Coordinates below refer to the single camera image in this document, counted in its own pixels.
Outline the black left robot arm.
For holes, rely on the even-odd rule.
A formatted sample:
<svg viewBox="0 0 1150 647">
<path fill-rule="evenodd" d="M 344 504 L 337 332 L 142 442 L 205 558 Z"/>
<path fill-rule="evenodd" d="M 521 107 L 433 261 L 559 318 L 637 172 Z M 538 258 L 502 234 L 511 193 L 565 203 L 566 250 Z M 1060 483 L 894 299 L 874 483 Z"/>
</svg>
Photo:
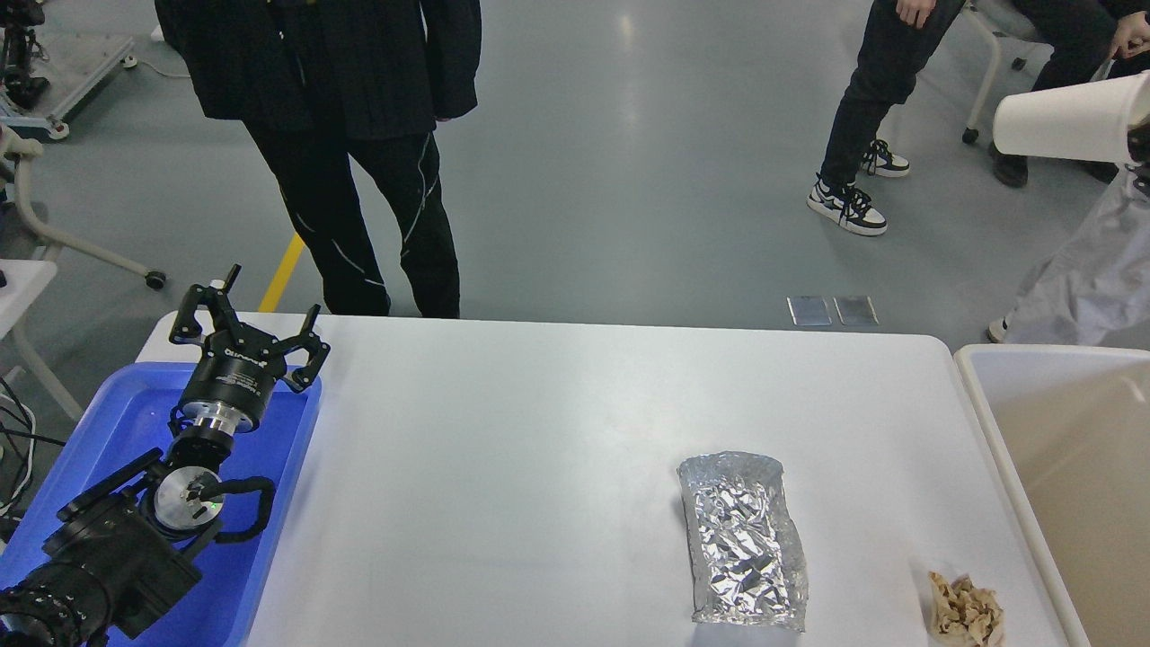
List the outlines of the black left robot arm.
<svg viewBox="0 0 1150 647">
<path fill-rule="evenodd" d="M 3 646 L 237 646 L 285 523 L 330 345 L 244 323 L 193 284 L 170 328 L 195 364 L 99 390 L 3 550 Z"/>
</svg>

